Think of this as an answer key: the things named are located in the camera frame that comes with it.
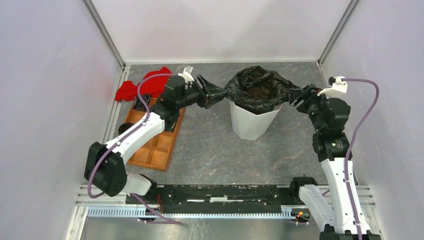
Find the black plastic trash bag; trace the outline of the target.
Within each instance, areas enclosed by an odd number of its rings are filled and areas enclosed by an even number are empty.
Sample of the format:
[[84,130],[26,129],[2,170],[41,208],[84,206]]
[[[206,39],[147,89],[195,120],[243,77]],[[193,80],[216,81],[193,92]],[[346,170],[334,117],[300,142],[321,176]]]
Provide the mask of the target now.
[[277,71],[259,65],[244,68],[223,87],[225,97],[255,115],[273,111],[289,101],[289,90],[300,87]]

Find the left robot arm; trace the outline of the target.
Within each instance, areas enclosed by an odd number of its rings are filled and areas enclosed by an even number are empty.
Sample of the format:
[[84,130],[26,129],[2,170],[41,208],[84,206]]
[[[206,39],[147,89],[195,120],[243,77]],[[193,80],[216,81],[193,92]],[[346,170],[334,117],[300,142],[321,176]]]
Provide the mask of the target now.
[[157,190],[153,181],[141,174],[127,173],[128,160],[148,141],[170,127],[180,116],[180,110],[197,104],[208,109],[223,100],[227,91],[200,74],[166,74],[167,83],[161,97],[138,122],[107,143],[94,142],[88,150],[84,178],[92,199],[102,195],[114,197],[119,193],[137,194],[145,204],[153,203]]

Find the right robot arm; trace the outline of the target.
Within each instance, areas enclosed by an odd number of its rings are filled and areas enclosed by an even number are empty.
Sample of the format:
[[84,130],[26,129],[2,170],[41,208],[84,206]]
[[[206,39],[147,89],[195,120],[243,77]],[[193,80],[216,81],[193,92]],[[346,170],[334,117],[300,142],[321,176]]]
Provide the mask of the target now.
[[288,100],[312,123],[312,146],[327,179],[331,204],[310,177],[292,181],[289,199],[307,206],[321,240],[380,240],[364,216],[354,181],[352,142],[344,133],[351,107],[340,98],[329,97],[328,91],[311,84],[289,90]]

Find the white plastic trash bin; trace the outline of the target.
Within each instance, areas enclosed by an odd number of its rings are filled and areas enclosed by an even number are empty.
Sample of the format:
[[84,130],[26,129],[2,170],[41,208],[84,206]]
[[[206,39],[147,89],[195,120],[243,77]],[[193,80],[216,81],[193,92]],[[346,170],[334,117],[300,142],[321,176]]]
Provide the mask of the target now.
[[229,102],[232,130],[242,139],[255,141],[261,137],[271,125],[282,105],[276,106],[272,111],[254,114],[234,102]]

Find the red cloth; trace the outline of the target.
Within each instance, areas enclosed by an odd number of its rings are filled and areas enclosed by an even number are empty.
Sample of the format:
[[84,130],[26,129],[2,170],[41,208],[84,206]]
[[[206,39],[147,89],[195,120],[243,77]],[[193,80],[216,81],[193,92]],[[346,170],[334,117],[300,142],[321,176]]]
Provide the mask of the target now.
[[[157,98],[160,94],[164,92],[165,84],[168,82],[169,77],[172,75],[172,72],[165,66],[160,70],[148,72],[143,80],[153,76],[143,83],[140,87],[139,92],[144,95],[148,94],[152,98]],[[131,80],[126,80],[116,91],[114,100],[115,101],[132,101],[138,95],[137,89],[140,83],[134,84]]]

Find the small black bag in tray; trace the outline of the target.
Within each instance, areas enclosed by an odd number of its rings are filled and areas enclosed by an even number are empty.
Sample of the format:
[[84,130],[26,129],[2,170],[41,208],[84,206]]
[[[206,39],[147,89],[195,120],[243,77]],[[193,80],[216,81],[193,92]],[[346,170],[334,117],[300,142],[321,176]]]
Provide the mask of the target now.
[[[149,106],[149,104],[151,102],[151,96],[149,94],[144,94],[144,95],[142,95],[142,99],[147,104],[147,106]],[[142,112],[145,112],[147,110],[146,106],[143,104],[143,102],[140,100],[140,98],[138,96],[136,96],[135,99],[134,99],[134,103],[132,105],[132,110],[142,111]]]

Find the wooden compartment tray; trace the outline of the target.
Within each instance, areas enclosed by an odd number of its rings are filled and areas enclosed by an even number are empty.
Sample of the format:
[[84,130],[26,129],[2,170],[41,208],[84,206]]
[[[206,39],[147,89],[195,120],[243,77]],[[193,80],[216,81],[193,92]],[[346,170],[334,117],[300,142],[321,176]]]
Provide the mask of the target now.
[[167,172],[185,112],[185,108],[180,109],[173,128],[151,138],[129,158],[126,164]]

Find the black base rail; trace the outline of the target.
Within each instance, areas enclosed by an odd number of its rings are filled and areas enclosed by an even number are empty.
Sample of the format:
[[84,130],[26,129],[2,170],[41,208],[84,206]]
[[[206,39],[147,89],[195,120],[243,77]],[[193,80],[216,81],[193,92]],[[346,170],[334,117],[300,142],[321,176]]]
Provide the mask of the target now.
[[274,214],[282,206],[302,206],[286,185],[188,185],[165,184],[141,199],[160,206],[163,214]]

